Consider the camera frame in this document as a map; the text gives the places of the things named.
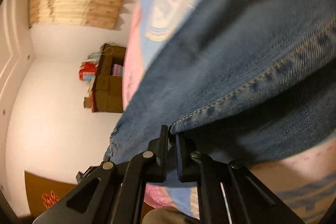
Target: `screw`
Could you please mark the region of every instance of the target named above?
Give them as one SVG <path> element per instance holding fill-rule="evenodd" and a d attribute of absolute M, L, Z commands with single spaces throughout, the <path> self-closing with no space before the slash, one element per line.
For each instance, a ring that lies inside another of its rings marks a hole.
<path fill-rule="evenodd" d="M 201 155 L 202 155 L 202 153 L 199 152 L 199 151 L 193 151 L 193 152 L 190 153 L 190 156 L 191 156 L 192 158 L 200 158 Z"/>
<path fill-rule="evenodd" d="M 142 156 L 146 159 L 150 159 L 154 156 L 154 153 L 152 151 L 145 151 L 144 153 L 142 153 Z"/>
<path fill-rule="evenodd" d="M 238 161 L 238 160 L 234 160 L 234 161 L 230 162 L 230 166 L 231 166 L 231 168 L 233 168 L 233 169 L 240 169 L 240 168 L 242 168 L 244 165 L 243 165 L 240 161 Z"/>
<path fill-rule="evenodd" d="M 103 164 L 103 169 L 110 170 L 113 168 L 113 166 L 114 166 L 113 162 L 107 161 Z"/>

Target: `patterned fabric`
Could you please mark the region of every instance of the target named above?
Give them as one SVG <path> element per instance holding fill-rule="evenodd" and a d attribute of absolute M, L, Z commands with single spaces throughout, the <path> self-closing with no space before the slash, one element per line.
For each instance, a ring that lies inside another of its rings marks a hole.
<path fill-rule="evenodd" d="M 141 0 L 133 14 L 125 62 L 124 107 L 142 75 L 199 0 Z M 320 145 L 277 162 L 254 166 L 251 172 L 306 223 L 320 219 L 336 196 L 336 134 Z M 147 185 L 145 202 L 172 206 L 199 218 L 197 192 L 192 188 Z"/>

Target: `white wall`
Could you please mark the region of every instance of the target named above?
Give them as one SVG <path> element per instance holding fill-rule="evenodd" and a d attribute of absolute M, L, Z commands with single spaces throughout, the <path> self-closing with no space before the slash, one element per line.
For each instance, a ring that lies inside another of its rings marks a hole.
<path fill-rule="evenodd" d="M 16 97 L 6 147 L 8 201 L 17 215 L 30 213 L 24 170 L 75 183 L 79 170 L 100 164 L 120 114 L 83 109 L 87 85 L 78 69 L 103 43 L 127 44 L 136 1 L 125 0 L 119 30 L 64 24 L 31 29 L 36 61 Z"/>
<path fill-rule="evenodd" d="M 7 138 L 6 166 L 11 205 L 28 214 L 24 170 L 68 183 L 77 172 L 99 165 L 121 114 L 83 108 L 87 84 L 78 63 L 36 60 L 16 97 Z"/>

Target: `brown cardboard box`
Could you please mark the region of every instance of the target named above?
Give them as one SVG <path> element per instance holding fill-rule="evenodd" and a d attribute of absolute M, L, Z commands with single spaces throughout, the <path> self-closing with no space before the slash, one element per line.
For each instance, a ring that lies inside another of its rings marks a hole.
<path fill-rule="evenodd" d="M 112 76 L 109 77 L 109 95 L 119 95 L 121 97 L 122 91 L 122 77 Z"/>
<path fill-rule="evenodd" d="M 123 99 L 120 95 L 108 95 L 106 102 L 107 112 L 123 113 Z"/>
<path fill-rule="evenodd" d="M 109 77 L 109 75 L 98 75 L 96 79 L 96 90 L 108 90 Z"/>
<path fill-rule="evenodd" d="M 105 55 L 113 55 L 113 56 L 122 57 L 122 58 L 125 57 L 126 48 L 124 47 L 107 44 L 105 46 L 105 49 L 106 50 L 103 52 L 103 54 Z"/>
<path fill-rule="evenodd" d="M 96 99 L 96 106 L 98 111 L 106 112 L 106 104 L 107 104 L 107 96 L 108 92 L 103 90 L 96 90 L 95 92 L 95 99 Z"/>
<path fill-rule="evenodd" d="M 91 98 L 89 98 L 89 97 L 84 97 L 83 106 L 84 106 L 84 108 L 92 108 L 92 101 L 91 101 Z"/>
<path fill-rule="evenodd" d="M 112 55 L 102 55 L 102 65 L 100 70 L 100 75 L 110 75 L 111 67 L 112 67 Z"/>

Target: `blue jeans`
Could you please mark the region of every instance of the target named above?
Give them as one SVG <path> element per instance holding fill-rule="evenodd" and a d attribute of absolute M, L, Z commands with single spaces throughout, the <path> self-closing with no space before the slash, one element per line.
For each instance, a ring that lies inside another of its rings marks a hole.
<path fill-rule="evenodd" d="M 222 162 L 318 144 L 336 127 L 335 31 L 336 0 L 202 0 L 146 72 L 105 160 L 146 150 L 162 124 Z M 168 159 L 174 170 L 172 149 Z"/>

